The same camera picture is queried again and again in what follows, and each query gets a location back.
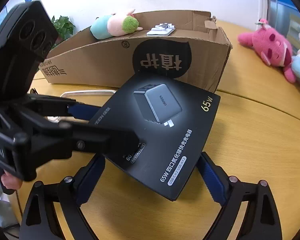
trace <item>black charger box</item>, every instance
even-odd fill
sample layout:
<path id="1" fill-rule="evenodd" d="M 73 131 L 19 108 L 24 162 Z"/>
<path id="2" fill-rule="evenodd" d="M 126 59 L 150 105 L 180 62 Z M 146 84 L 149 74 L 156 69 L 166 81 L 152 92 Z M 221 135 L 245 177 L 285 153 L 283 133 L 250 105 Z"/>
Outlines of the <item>black charger box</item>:
<path id="1" fill-rule="evenodd" d="M 199 159 L 220 96 L 152 73 L 136 73 L 96 113 L 90 123 L 131 129 L 137 152 L 105 157 L 169 200 L 176 200 Z"/>

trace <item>cardboard box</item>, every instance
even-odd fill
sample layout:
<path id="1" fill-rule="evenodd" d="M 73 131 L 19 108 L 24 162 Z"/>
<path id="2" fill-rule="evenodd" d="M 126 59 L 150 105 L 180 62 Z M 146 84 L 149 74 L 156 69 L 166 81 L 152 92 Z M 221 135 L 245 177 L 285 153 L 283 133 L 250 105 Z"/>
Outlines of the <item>cardboard box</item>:
<path id="1" fill-rule="evenodd" d="M 210 92 L 217 89 L 232 48 L 210 12 L 168 10 L 134 15 L 143 31 L 97 40 L 90 28 L 55 47 L 39 68 L 50 83 L 121 87 L 135 72 L 151 71 Z M 176 30 L 146 33 L 159 23 Z"/>

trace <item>black circle logo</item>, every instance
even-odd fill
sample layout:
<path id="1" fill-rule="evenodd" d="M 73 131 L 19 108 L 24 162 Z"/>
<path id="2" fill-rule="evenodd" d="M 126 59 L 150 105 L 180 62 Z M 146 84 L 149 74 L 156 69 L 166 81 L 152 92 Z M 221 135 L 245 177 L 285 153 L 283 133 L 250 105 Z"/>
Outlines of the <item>black circle logo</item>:
<path id="1" fill-rule="evenodd" d="M 121 42 L 121 45 L 122 45 L 122 47 L 124 47 L 125 49 L 127 49 L 127 48 L 129 48 L 129 47 L 130 47 L 130 44 L 129 44 L 129 42 L 127 42 L 127 41 L 123 41 L 123 42 Z"/>

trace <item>wooden table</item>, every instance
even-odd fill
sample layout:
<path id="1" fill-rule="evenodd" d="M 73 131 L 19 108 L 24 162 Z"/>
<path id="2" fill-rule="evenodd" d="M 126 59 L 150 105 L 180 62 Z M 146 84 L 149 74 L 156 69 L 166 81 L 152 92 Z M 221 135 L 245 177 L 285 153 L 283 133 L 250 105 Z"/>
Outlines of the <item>wooden table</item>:
<path id="1" fill-rule="evenodd" d="M 284 240 L 300 228 L 300 87 L 289 84 L 281 72 L 264 65 L 250 49 L 237 44 L 249 31 L 218 21 L 233 50 L 216 92 L 218 113 L 204 150 L 215 164 L 241 181 L 268 181 L 274 195 Z M 99 87 L 52 85 L 38 73 L 31 87 L 59 96 L 65 91 Z M 102 105 L 107 97 L 76 98 Z M 74 175 L 91 154 L 73 153 L 69 160 L 51 161 L 38 169 L 37 180 L 57 183 Z M 34 182 L 18 191 L 23 209 Z M 11 196 L 18 218 L 16 196 Z M 73 239 L 59 204 L 58 217 L 67 239 Z M 229 239 L 235 239 L 244 216 L 242 204 Z M 194 170 L 175 202 L 161 197 L 120 171 L 109 161 L 89 202 L 81 210 L 99 239 L 202 239 L 220 206 L 213 202 L 201 176 Z"/>

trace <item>cardboard box logo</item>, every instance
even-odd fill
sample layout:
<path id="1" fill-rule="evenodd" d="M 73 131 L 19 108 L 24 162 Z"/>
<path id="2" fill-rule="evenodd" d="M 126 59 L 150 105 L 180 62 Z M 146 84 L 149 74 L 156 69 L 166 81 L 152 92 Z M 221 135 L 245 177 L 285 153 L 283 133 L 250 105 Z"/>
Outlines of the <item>cardboard box logo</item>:
<path id="1" fill-rule="evenodd" d="M 191 65 L 189 42 L 151 39 L 141 42 L 132 56 L 133 69 L 170 78 L 183 76 Z"/>

